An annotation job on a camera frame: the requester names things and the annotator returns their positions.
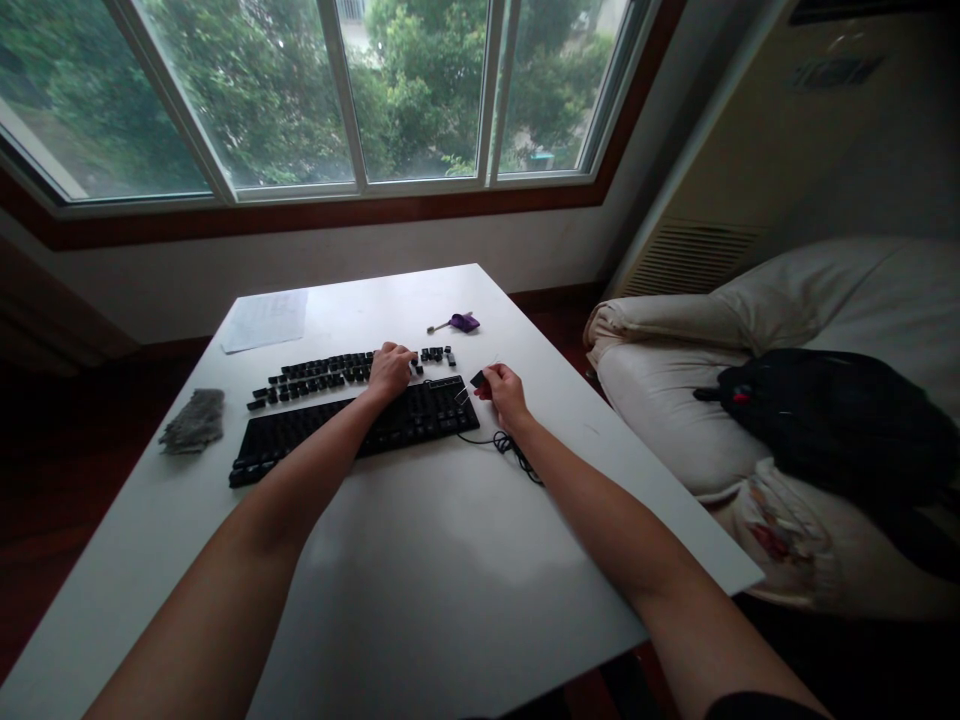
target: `backpack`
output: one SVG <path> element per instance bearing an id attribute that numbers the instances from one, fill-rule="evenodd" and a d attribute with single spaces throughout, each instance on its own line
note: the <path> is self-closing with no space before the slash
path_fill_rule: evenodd
<path id="1" fill-rule="evenodd" d="M 960 547 L 915 506 L 957 512 L 953 421 L 926 393 L 866 355 L 771 350 L 694 391 L 719 400 L 776 466 L 859 507 L 907 559 L 960 583 Z"/>

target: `green foliage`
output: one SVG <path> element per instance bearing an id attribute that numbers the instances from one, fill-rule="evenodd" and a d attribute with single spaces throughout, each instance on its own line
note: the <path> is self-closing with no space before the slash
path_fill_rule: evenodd
<path id="1" fill-rule="evenodd" d="M 91 195 L 206 189 L 100 3 L 5 0 L 0 49 L 0 93 Z"/>
<path id="2" fill-rule="evenodd" d="M 240 187 L 351 180 L 312 0 L 146 0 Z"/>
<path id="3" fill-rule="evenodd" d="M 586 132 L 578 133 L 578 126 L 596 100 L 613 39 L 571 38 L 569 28 L 580 13 L 598 9 L 596 0 L 526 0 L 521 6 L 505 131 L 514 143 L 504 145 L 505 170 L 521 169 L 540 148 L 556 156 L 554 169 L 575 166 Z"/>
<path id="4" fill-rule="evenodd" d="M 234 183 L 352 179 L 314 0 L 142 4 Z M 612 40 L 574 28 L 598 8 L 599 0 L 523 1 L 502 167 L 522 167 L 539 149 L 575 162 Z M 486 0 L 368 3 L 371 49 L 347 52 L 371 178 L 476 171 L 486 22 Z M 0 3 L 0 93 L 29 106 L 35 122 L 49 116 L 84 167 L 117 186 L 205 187 L 100 3 Z"/>

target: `wall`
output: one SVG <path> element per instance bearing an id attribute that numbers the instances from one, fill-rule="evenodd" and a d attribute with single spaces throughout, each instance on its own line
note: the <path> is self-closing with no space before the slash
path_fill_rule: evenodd
<path id="1" fill-rule="evenodd" d="M 960 76 L 948 31 L 923 72 L 746 259 L 841 235 L 960 239 Z"/>
<path id="2" fill-rule="evenodd" d="M 478 262 L 507 292 L 597 280 L 636 230 L 757 4 L 688 1 L 601 207 L 70 253 L 50 252 L 0 211 L 0 234 L 141 343 L 212 334 L 241 295 L 447 265 Z"/>

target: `paper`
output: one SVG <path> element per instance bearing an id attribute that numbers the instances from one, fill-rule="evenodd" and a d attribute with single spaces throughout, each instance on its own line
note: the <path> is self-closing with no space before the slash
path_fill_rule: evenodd
<path id="1" fill-rule="evenodd" d="M 303 337 L 307 291 L 288 290 L 237 300 L 220 347 L 228 355 Z"/>

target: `keyboard cable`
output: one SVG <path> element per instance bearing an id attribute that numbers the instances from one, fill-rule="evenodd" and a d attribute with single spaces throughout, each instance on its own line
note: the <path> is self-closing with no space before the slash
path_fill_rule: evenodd
<path id="1" fill-rule="evenodd" d="M 540 487 L 544 486 L 540 478 L 537 477 L 537 473 L 533 469 L 533 465 L 531 465 L 530 461 L 527 460 L 527 456 L 523 454 L 523 451 L 517 446 L 517 443 L 514 441 L 514 439 L 510 435 L 507 435 L 507 433 L 505 433 L 503 430 L 497 430 L 493 434 L 493 440 L 469 440 L 460 433 L 457 433 L 457 437 L 464 442 L 470 443 L 471 445 L 493 445 L 497 449 L 497 452 L 499 452 L 501 455 L 506 455 L 512 450 L 517 456 L 517 463 L 520 465 L 520 469 L 527 474 L 527 477 L 530 478 L 530 481 L 536 483 Z"/>

